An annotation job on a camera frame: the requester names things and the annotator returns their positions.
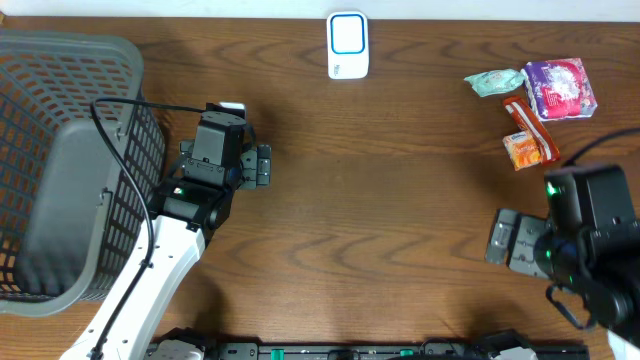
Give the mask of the small orange snack packet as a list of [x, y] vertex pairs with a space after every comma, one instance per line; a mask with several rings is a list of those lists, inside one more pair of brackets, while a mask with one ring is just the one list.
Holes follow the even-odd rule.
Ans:
[[541, 163], [538, 145], [528, 131], [521, 131], [503, 138], [503, 145], [516, 171]]

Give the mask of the long orange red snack bag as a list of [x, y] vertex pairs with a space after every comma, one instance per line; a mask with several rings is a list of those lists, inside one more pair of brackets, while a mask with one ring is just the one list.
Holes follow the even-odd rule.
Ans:
[[535, 139], [542, 157], [540, 164], [548, 164], [560, 159], [560, 152], [546, 128], [521, 97], [506, 98], [503, 100], [503, 106], [520, 128], [519, 132], [528, 131]]

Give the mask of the red purple tissue pack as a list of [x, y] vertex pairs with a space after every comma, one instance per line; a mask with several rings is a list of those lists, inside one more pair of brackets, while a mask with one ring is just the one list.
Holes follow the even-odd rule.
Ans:
[[580, 58], [528, 62], [521, 73], [530, 106], [541, 121], [590, 118], [598, 107]]

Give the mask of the green snack packet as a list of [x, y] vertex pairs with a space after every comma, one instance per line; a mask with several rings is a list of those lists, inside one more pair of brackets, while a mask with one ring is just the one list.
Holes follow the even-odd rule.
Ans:
[[480, 97], [505, 94], [523, 85], [525, 76], [514, 69], [492, 70], [464, 78]]

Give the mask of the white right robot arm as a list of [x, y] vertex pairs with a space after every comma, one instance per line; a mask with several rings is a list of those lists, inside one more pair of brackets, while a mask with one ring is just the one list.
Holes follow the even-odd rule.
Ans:
[[639, 356], [639, 218], [618, 165], [544, 176], [549, 213], [497, 211], [485, 259], [546, 279], [546, 299], [576, 329], [605, 328], [617, 359]]

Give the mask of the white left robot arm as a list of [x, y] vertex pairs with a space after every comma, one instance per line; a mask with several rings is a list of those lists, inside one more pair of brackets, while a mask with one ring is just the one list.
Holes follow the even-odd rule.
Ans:
[[142, 359], [180, 283], [229, 217], [237, 190], [270, 183], [271, 149], [242, 103], [207, 104], [196, 136], [143, 201], [145, 220], [124, 268], [66, 359]]

